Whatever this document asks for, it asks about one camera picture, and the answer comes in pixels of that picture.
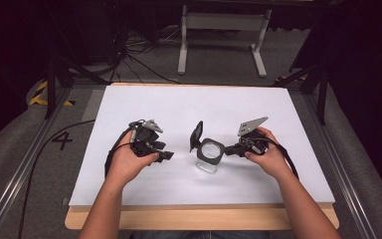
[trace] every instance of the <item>right arm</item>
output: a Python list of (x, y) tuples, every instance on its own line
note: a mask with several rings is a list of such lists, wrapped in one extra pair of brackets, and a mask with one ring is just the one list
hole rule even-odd
[[(278, 142), (269, 130), (258, 127), (258, 131)], [(264, 155), (246, 152), (246, 157), (277, 180), (296, 238), (340, 238), (334, 226), (293, 175), (284, 156), (273, 144), (269, 143), (269, 149)]]

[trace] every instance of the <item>right hand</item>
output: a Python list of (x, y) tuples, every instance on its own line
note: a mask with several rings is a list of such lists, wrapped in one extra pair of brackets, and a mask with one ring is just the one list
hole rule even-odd
[[(257, 130), (269, 139), (278, 143), (270, 130), (260, 126), (257, 128)], [(278, 148), (271, 143), (269, 143), (269, 148), (265, 154), (257, 155), (247, 151), (245, 156), (252, 162), (258, 164), (268, 175), (274, 177), (275, 179), (279, 179), (288, 175), (289, 173), (292, 174), (289, 166), (287, 166), (287, 162), (285, 161), (284, 156), (281, 154)]]

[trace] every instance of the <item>left arm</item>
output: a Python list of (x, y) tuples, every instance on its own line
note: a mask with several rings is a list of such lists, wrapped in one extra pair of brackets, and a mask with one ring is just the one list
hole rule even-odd
[[(131, 131), (119, 145), (128, 143), (130, 138)], [(129, 144), (116, 151), (79, 238), (117, 238), (123, 187), (157, 158), (157, 153), (137, 157)]]

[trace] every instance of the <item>hand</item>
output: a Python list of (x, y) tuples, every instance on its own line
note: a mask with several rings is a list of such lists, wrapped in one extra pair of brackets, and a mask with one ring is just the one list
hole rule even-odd
[(123, 187), (126, 183), (134, 179), (146, 165), (154, 162), (159, 154), (157, 152), (138, 157), (130, 148), (132, 131), (130, 130), (119, 142), (123, 145), (113, 154), (112, 163), (107, 173), (106, 181), (113, 180), (117, 185)]
[[(257, 130), (269, 139), (278, 143), (270, 130), (263, 127), (258, 127)], [(287, 166), (284, 156), (278, 148), (271, 143), (269, 143), (269, 148), (265, 154), (257, 155), (247, 151), (245, 156), (252, 162), (258, 164), (268, 175), (275, 179), (279, 179), (289, 173), (292, 174), (290, 168)]]

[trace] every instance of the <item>white board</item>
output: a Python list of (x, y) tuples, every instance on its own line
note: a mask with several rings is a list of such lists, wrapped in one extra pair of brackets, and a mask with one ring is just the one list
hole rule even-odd
[(155, 120), (171, 160), (152, 163), (126, 185), (123, 205), (283, 203), (276, 181), (251, 161), (224, 155), (218, 171), (196, 167), (189, 138), (204, 122), (200, 140), (238, 142), (241, 122), (269, 117), (270, 129), (292, 159), (316, 202), (334, 202), (290, 96), (285, 89), (246, 87), (106, 87), (70, 206), (90, 206), (104, 180), (108, 151), (128, 124)]

